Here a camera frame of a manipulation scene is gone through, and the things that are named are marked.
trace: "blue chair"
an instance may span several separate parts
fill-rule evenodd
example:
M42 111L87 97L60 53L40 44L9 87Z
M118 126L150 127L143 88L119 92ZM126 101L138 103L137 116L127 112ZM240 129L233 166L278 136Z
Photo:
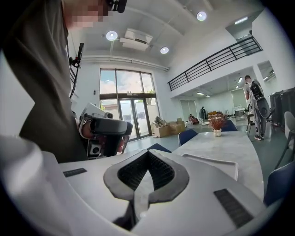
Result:
M232 123L231 120L225 120L224 127L222 127L221 132L231 132L238 131L238 128Z
M158 143L155 143L154 145L148 147L148 149L155 149L155 150L171 153L170 150L168 150L167 148L164 148L163 146L159 145Z
M193 129L186 130L178 134L178 144L179 146L185 144L187 141L191 140L198 133Z
M295 187L295 162L274 170L268 177L266 194L263 202L269 206L283 198L289 189Z

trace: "ceiling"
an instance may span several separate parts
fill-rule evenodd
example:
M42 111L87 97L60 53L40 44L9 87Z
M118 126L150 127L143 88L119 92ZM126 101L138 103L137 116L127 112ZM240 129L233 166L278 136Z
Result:
M234 1L247 0L128 0L124 13L112 12L103 22L95 22L92 28L83 29L84 51L99 51L110 55L136 53L159 59L169 57L171 53L160 53L162 47L172 51L192 27L206 24L206 21L199 22L196 19L198 12L205 11L210 16ZM111 47L111 41L104 37L111 30L116 31L119 37L124 37L127 28L153 36L150 47L145 52L122 47L119 40Z
M184 96L194 96L197 98L204 98L205 95L216 95L220 93L224 93L227 91L232 91L235 90L237 85L239 85L238 89L243 88L245 85L245 80L244 77L246 75L251 75L253 74L253 68L245 68L240 71L236 71L235 73L229 74L227 76L218 78L216 80L213 80L211 82L205 83L189 92L186 92L182 95Z
M251 15L247 15L248 20L239 24L233 23L229 25L228 27L226 27L226 30L235 39L240 39L243 36L250 35L249 31L252 30L252 22L259 16L260 13L261 13L261 10L254 12Z

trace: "man standing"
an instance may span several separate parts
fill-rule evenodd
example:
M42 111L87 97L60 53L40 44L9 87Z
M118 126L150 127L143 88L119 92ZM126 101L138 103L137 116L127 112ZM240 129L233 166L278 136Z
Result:
M254 95L250 89L251 83L252 83L252 78L250 76L246 75L245 81L246 81L246 84L244 86L244 92L246 95L246 99L247 100L250 99L250 103L251 103L251 107L252 107L252 111L253 111L254 119L255 119L256 135L254 137L255 137L255 139L260 141L260 140L264 139L264 134L266 132L266 118L261 116L261 114L257 108L257 104L256 104L256 100L254 98Z
M201 114L202 114L202 119L203 119L203 120L206 118L205 113L206 113L206 110L205 110L204 107L202 107L202 108L201 108Z

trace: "person sitting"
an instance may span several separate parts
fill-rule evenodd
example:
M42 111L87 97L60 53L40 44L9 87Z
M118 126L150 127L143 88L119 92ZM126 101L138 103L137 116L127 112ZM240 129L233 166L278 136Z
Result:
M192 114L189 115L189 120L193 123L193 124L198 124L199 121L196 117L194 117Z

